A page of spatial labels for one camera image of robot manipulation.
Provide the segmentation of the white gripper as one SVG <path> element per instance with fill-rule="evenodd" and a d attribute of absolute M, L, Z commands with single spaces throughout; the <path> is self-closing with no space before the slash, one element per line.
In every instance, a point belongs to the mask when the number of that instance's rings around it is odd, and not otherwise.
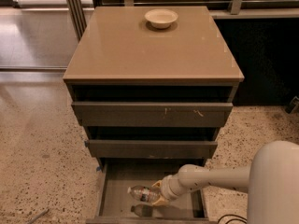
<path fill-rule="evenodd" d="M 153 206 L 168 206 L 169 201 L 174 201 L 179 197 L 180 184 L 177 175 L 168 175 L 156 181 L 152 187 L 161 189 L 162 194 L 157 201 L 152 203 Z"/>

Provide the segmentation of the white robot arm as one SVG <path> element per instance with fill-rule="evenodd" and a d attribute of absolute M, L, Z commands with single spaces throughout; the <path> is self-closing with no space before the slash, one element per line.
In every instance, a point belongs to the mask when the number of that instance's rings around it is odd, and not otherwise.
<path fill-rule="evenodd" d="M 186 164 L 174 175 L 155 183 L 167 205 L 180 196 L 207 186 L 248 194 L 248 224 L 299 224 L 299 145 L 274 141 L 262 146 L 251 165 L 207 169 Z"/>

